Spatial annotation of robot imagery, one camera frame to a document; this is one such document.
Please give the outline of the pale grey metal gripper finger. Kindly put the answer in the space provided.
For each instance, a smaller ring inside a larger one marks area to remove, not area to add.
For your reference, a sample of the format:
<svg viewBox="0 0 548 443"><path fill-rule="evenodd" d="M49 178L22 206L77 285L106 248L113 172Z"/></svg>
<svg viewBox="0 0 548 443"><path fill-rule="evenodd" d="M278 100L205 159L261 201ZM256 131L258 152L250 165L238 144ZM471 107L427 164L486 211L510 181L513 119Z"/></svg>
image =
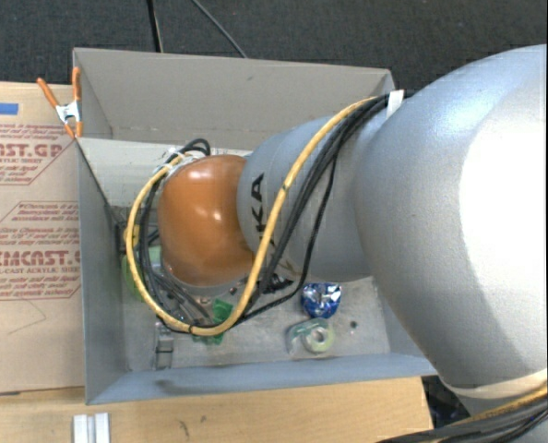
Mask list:
<svg viewBox="0 0 548 443"><path fill-rule="evenodd" d="M156 370L169 369L173 360L173 334L163 323L157 323L155 329L155 359Z"/></svg>

